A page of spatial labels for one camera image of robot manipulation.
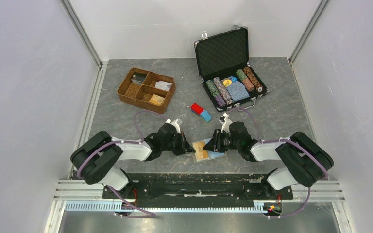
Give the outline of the gold credit card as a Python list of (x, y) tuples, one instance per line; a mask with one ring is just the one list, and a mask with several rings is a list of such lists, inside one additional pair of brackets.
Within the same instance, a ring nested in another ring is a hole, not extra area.
[(204, 140), (196, 141), (192, 143), (192, 146), (195, 150), (194, 162), (202, 162), (209, 159), (208, 151), (204, 150), (206, 142)]

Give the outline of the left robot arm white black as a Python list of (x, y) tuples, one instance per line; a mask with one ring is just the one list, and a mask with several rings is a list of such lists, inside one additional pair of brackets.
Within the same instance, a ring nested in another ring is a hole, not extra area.
[(100, 131), (72, 153), (70, 160), (77, 176), (87, 185), (102, 183), (114, 189), (122, 198), (133, 192), (133, 184), (122, 169), (114, 169), (120, 160), (151, 161), (163, 152), (176, 156), (194, 153), (177, 121), (166, 122), (157, 132), (143, 140), (123, 140)]

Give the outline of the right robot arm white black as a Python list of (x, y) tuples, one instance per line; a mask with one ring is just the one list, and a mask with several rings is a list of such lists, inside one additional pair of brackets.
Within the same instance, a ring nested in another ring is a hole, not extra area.
[(287, 186), (311, 187), (318, 180), (326, 179), (334, 165), (332, 157), (303, 132), (286, 138), (256, 140), (243, 122), (216, 129), (203, 149), (219, 153), (237, 150), (250, 162), (282, 161), (284, 168), (273, 170), (263, 180), (261, 192), (267, 198), (274, 198)]

